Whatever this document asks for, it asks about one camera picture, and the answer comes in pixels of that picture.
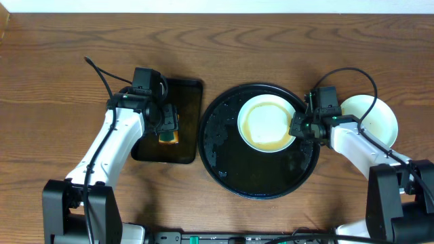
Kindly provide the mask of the orange green scrubbing sponge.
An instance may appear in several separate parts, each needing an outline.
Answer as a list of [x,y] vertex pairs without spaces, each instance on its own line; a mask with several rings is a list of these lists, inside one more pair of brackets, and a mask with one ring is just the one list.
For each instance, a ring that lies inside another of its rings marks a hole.
[[178,131],[161,132],[161,133],[158,133],[158,135],[159,135],[159,143],[160,144],[177,144],[177,143],[179,143]]

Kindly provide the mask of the mint plate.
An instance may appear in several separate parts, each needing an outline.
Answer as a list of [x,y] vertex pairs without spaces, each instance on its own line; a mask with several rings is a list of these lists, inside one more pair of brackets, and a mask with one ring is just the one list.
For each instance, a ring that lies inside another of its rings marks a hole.
[[[343,115],[354,115],[361,119],[373,101],[373,96],[356,95],[346,99],[340,106]],[[362,121],[362,125],[388,147],[392,147],[397,139],[399,131],[397,118],[391,108],[380,99],[376,100],[373,109]]]
[[254,96],[240,108],[237,128],[243,141],[254,150],[277,153],[296,139],[289,133],[295,112],[295,107],[280,96]]

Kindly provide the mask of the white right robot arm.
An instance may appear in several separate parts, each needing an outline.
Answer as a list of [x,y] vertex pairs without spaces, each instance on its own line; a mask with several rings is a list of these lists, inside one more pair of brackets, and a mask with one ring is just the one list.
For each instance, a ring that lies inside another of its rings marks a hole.
[[295,113],[290,135],[326,145],[345,156],[367,179],[364,220],[336,229],[355,241],[362,237],[390,243],[433,241],[433,163],[401,155],[352,115]]

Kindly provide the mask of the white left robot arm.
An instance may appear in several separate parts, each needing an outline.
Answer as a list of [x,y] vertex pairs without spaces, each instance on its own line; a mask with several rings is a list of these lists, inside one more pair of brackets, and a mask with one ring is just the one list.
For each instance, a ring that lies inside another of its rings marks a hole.
[[122,222],[114,189],[139,139],[178,129],[178,111],[147,96],[115,94],[101,130],[64,180],[43,188],[45,243],[144,243],[146,229]]

